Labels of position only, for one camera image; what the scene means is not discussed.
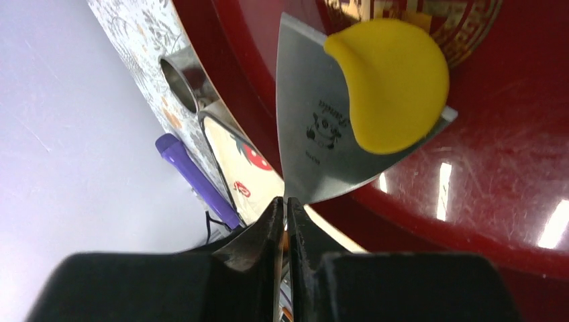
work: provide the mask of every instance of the white wall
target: white wall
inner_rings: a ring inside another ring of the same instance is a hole
[[[173,252],[203,209],[84,1],[0,1],[0,320],[83,250]]]

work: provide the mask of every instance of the cartoon cow print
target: cartoon cow print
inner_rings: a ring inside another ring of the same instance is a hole
[[[338,127],[331,124],[325,117],[314,116],[314,124],[306,129],[306,137],[313,140],[320,147],[326,147],[329,150],[334,149],[334,144],[342,137]]]

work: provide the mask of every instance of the purple marker cap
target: purple marker cap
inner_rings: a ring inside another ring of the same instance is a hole
[[[178,138],[170,133],[164,134],[156,140],[156,149],[158,149],[158,152],[166,161],[178,169],[182,176],[186,178],[189,184],[229,228],[235,229],[240,225],[236,211],[190,159],[184,144]]]

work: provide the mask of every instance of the metal cup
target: metal cup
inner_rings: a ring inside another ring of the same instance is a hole
[[[192,46],[161,57],[160,67],[170,90],[190,112],[219,99]]]

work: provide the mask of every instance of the floral tablecloth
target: floral tablecloth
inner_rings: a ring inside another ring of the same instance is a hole
[[[87,3],[164,130],[177,134],[194,162],[229,200],[197,116],[171,93],[158,63],[161,56],[189,45],[171,1],[87,0]]]

